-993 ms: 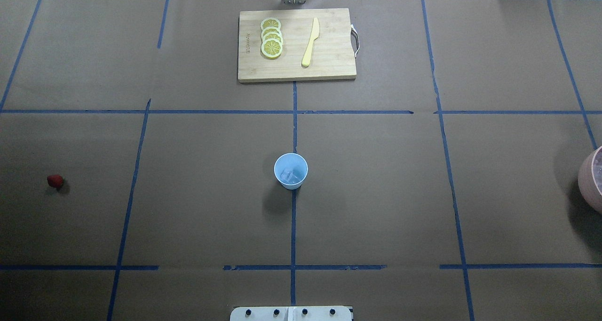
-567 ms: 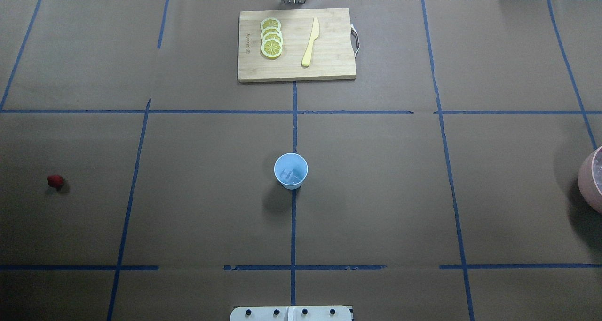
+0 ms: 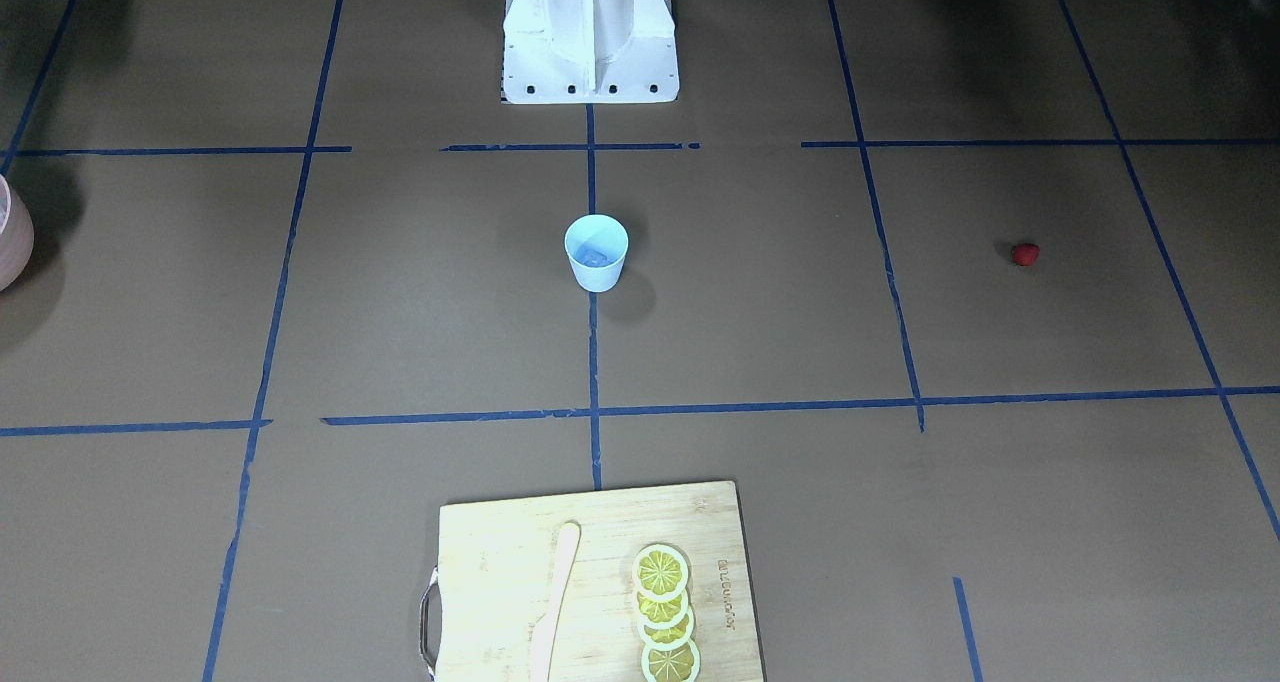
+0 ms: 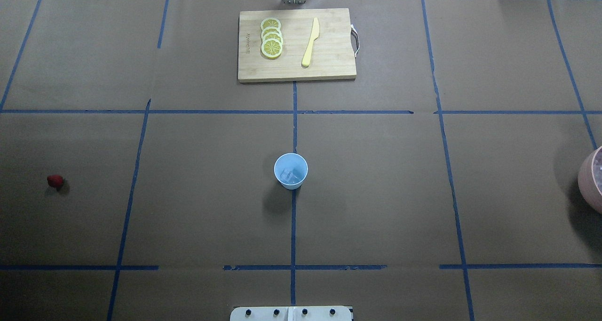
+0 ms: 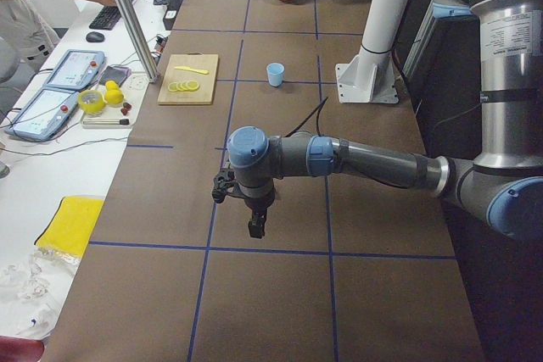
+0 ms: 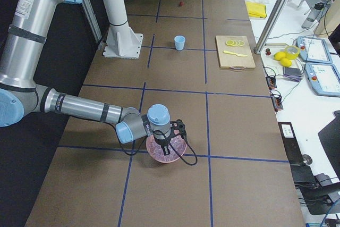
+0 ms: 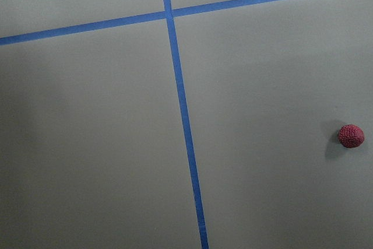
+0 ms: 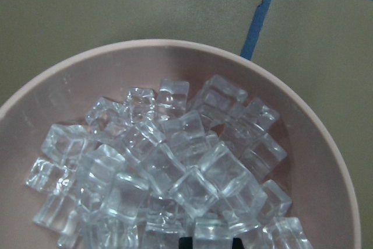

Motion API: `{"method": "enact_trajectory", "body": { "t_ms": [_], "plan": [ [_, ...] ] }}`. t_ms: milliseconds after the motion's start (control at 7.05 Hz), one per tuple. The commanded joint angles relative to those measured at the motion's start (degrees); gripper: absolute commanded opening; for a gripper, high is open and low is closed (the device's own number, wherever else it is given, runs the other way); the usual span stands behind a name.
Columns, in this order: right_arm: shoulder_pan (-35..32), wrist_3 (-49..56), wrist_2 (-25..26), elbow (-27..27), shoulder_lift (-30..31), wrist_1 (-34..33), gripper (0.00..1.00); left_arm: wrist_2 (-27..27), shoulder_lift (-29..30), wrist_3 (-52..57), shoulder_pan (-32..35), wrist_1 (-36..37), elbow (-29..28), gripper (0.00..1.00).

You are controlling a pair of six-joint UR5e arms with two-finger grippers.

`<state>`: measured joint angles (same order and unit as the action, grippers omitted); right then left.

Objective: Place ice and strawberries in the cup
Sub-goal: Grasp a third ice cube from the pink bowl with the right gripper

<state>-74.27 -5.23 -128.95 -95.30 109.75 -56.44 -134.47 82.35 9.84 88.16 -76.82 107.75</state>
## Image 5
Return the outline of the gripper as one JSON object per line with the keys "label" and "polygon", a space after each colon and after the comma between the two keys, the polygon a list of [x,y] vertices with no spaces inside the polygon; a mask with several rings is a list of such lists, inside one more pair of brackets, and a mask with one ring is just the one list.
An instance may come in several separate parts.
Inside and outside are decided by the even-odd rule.
{"label": "gripper", "polygon": [[260,187],[240,186],[244,195],[245,204],[253,211],[248,222],[249,235],[263,238],[265,236],[266,213],[276,199],[276,190],[273,183],[266,183]]}

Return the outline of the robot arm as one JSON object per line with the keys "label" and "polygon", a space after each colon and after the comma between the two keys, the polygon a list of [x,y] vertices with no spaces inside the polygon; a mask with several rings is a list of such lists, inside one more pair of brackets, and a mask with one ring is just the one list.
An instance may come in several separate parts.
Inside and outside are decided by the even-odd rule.
{"label": "robot arm", "polygon": [[265,234],[274,182],[345,173],[427,189],[518,241],[542,236],[542,0],[433,0],[436,18],[480,23],[482,147],[473,160],[400,153],[296,131],[267,136],[245,126],[228,138],[229,165],[212,197],[243,199],[249,234]]}

